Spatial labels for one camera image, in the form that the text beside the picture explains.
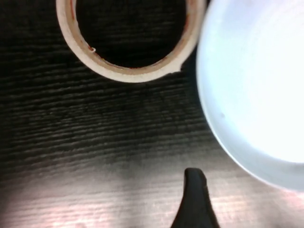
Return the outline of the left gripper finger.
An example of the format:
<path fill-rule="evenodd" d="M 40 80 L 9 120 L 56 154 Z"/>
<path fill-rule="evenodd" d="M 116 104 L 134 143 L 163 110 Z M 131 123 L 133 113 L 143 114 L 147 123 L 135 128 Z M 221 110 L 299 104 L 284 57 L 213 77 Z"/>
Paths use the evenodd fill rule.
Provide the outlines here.
<path fill-rule="evenodd" d="M 183 197 L 173 228 L 219 228 L 212 208 L 207 179 L 201 169 L 186 168 Z"/>

